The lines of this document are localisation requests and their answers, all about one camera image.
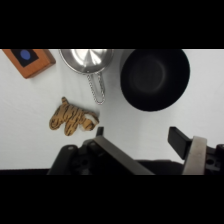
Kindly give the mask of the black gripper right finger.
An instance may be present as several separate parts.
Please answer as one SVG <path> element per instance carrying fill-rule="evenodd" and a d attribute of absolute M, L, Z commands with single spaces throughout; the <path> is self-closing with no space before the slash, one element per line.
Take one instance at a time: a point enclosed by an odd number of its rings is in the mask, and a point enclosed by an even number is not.
<path fill-rule="evenodd" d="M 170 127 L 168 143 L 184 161 L 183 175 L 203 175 L 205 171 L 207 140 L 203 137 L 187 137 L 176 127 Z"/>

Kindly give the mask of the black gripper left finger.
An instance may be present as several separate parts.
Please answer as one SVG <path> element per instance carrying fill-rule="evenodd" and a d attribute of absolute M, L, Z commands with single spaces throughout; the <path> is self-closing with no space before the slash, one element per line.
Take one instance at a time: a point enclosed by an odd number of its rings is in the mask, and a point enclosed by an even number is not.
<path fill-rule="evenodd" d="M 101 171 L 112 175 L 153 175 L 139 162 L 104 137 L 104 128 L 98 127 L 92 141 L 92 152 Z"/>

